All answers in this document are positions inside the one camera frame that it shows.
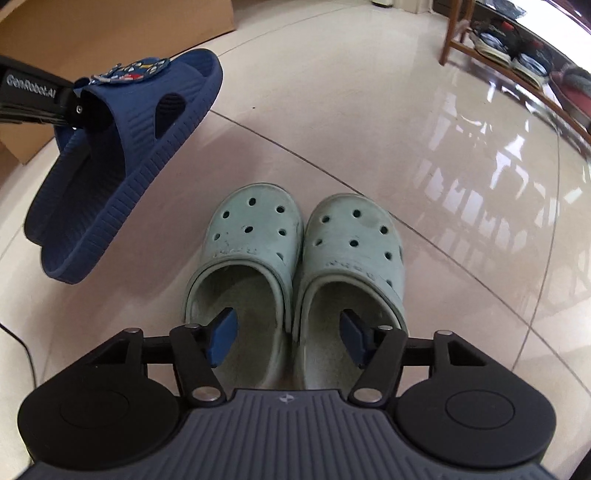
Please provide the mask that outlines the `blue cartoon slipper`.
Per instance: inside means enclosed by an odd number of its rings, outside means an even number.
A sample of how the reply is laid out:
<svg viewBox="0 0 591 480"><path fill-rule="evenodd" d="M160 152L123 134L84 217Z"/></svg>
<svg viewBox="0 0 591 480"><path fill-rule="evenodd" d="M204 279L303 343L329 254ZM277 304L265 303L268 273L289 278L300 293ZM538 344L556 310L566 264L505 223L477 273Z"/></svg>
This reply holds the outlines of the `blue cartoon slipper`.
<svg viewBox="0 0 591 480"><path fill-rule="evenodd" d="M85 121L58 127L59 156L24 223L44 273L76 284L95 267L133 208L193 133L223 79L208 49L148 57L86 80L76 93Z"/></svg>

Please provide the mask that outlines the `brown cardboard box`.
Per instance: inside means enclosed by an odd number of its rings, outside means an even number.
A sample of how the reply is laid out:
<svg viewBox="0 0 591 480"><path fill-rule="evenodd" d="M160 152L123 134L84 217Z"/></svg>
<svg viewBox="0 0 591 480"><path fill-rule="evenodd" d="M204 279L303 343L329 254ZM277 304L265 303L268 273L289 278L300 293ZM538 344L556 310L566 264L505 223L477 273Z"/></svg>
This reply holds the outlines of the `brown cardboard box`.
<svg viewBox="0 0 591 480"><path fill-rule="evenodd" d="M10 1L1 8L1 53L76 80L233 30L231 1Z"/></svg>

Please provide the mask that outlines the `brown wooden shoe rack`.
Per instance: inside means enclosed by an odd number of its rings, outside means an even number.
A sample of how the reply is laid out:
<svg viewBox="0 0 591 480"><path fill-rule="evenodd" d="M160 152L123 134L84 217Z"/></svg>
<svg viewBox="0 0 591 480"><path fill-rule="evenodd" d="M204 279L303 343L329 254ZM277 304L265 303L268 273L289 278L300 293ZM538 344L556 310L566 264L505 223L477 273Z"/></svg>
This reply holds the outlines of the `brown wooden shoe rack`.
<svg viewBox="0 0 591 480"><path fill-rule="evenodd" d="M502 66L478 53L473 47L464 43L465 38L471 29L471 22L475 10L476 1L451 1L451 11L448 19L448 27L442 50L439 56L439 64L445 66L449 60L452 50L457 50L468 57L478 60L490 67L496 73L506 79L520 85L532 96L538 99L547 109L560 118L569 128L574 131L585 143L590 144L590 132L573 118L560 104L552 89L547 87L536 87L522 75L509 67Z"/></svg>

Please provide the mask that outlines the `mint green clog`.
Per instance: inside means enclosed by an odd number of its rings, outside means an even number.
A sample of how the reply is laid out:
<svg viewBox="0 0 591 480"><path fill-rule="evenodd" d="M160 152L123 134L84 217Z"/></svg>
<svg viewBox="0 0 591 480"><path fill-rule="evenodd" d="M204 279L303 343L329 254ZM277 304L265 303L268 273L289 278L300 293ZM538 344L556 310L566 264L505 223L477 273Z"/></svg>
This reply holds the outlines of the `mint green clog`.
<svg viewBox="0 0 591 480"><path fill-rule="evenodd" d="M214 370L226 392L283 382L303 230L296 201L270 183L236 190L211 217L184 319L206 325L223 308L235 310L238 334Z"/></svg>
<svg viewBox="0 0 591 480"><path fill-rule="evenodd" d="M339 336L352 309L369 327L406 331L406 270L392 215L372 200L335 194L308 219L294 308L294 378L305 390L349 392L361 372Z"/></svg>

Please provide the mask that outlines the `black Balala sport sandal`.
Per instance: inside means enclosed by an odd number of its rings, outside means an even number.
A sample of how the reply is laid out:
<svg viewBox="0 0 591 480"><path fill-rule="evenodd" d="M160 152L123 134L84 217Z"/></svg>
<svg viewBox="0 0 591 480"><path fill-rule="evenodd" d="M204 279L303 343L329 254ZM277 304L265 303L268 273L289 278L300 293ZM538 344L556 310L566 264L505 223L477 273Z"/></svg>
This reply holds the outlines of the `black Balala sport sandal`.
<svg viewBox="0 0 591 480"><path fill-rule="evenodd" d="M531 85L542 90L553 69L552 52L538 40L524 41L513 57L512 69Z"/></svg>

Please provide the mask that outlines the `left pink furry boot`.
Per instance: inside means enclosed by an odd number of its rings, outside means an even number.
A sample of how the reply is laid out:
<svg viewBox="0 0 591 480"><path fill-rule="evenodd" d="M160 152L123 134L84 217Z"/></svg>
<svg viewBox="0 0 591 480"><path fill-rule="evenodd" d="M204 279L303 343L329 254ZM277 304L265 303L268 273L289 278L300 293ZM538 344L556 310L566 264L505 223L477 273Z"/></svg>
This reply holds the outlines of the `left pink furry boot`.
<svg viewBox="0 0 591 480"><path fill-rule="evenodd" d="M550 86L562 108L590 132L590 73L574 64L553 71Z"/></svg>

